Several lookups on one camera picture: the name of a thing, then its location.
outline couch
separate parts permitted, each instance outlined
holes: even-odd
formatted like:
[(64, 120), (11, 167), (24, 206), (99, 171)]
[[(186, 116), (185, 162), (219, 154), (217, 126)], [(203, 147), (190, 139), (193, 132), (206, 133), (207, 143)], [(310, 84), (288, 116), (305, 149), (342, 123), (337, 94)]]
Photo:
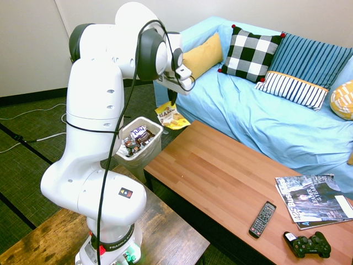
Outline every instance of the couch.
[[(353, 166), (347, 164), (353, 151), (353, 121), (338, 117), (329, 104), (332, 91), (353, 80), (353, 59), (339, 73), (320, 111), (315, 112), (257, 90), (247, 79), (218, 72), (228, 54), (232, 24), (254, 34), (281, 34), (220, 17), (210, 17), (181, 32), (184, 52), (218, 33), (223, 61), (200, 76), (188, 96), (178, 95), (178, 111), (189, 122), (199, 120), (300, 174), (334, 174), (341, 190), (353, 199)], [(169, 101), (167, 89), (155, 81), (153, 84), (156, 105)]]

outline yellow snack bag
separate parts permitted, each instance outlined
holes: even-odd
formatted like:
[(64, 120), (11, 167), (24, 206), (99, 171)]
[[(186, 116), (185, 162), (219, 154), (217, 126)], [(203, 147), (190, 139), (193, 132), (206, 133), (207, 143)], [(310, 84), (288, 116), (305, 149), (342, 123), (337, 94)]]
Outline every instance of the yellow snack bag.
[(185, 126), (190, 125), (188, 120), (186, 120), (178, 111), (177, 111), (177, 106), (174, 104), (172, 106), (172, 103), (166, 102), (163, 105), (161, 105), (159, 108), (157, 108), (155, 111), (157, 113), (157, 117), (159, 119), (159, 122), (168, 128), (171, 128), (172, 130), (179, 130)]

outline red button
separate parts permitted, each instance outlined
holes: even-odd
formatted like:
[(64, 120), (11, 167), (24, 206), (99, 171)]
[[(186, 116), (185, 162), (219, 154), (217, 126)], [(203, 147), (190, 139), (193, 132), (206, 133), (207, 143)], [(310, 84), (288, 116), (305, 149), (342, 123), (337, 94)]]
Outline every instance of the red button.
[(105, 251), (106, 251), (105, 248), (102, 245), (100, 245), (99, 246), (99, 254), (103, 255), (105, 253)]

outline black game controller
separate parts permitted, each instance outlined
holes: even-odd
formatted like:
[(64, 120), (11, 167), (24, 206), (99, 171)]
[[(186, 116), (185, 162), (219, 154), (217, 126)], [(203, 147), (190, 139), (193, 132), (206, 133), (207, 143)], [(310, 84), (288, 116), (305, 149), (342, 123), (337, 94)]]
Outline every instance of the black game controller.
[(316, 232), (314, 236), (307, 239), (305, 236), (296, 237), (292, 233), (283, 234), (287, 244), (296, 257), (303, 258), (306, 253), (319, 254), (321, 258), (329, 258), (331, 246), (321, 232)]

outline blue striped pillow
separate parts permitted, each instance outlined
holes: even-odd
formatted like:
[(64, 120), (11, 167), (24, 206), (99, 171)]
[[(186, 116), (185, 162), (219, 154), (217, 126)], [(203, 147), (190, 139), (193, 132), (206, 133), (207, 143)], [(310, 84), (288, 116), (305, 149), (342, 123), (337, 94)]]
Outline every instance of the blue striped pillow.
[(285, 34), (269, 71), (294, 76), (327, 89), (353, 54), (352, 48)]
[(329, 92), (326, 88), (300, 80), (283, 73), (268, 71), (264, 82), (258, 82), (256, 89), (318, 112)]

